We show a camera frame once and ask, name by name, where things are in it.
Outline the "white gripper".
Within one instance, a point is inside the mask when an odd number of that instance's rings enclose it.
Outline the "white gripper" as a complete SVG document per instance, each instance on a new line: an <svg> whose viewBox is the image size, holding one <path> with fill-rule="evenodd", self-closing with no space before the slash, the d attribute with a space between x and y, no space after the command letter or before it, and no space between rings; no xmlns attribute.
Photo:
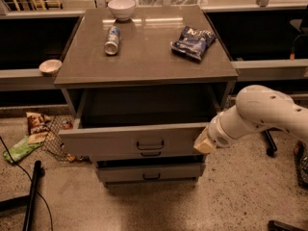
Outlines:
<svg viewBox="0 0 308 231"><path fill-rule="evenodd" d="M239 114L237 112L221 112L210 122L197 137L193 148L203 154L216 151L217 147L229 147L239 137Z"/></svg>

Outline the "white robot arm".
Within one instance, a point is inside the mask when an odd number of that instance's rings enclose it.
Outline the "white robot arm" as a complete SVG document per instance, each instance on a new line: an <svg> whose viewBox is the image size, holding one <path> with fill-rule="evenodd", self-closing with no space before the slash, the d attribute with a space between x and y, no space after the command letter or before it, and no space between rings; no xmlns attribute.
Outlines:
<svg viewBox="0 0 308 231"><path fill-rule="evenodd" d="M308 109L287 94L260 85L243 88L230 109L220 112L201 132L193 147L204 154L226 148L237 139L277 128L308 143Z"/></svg>

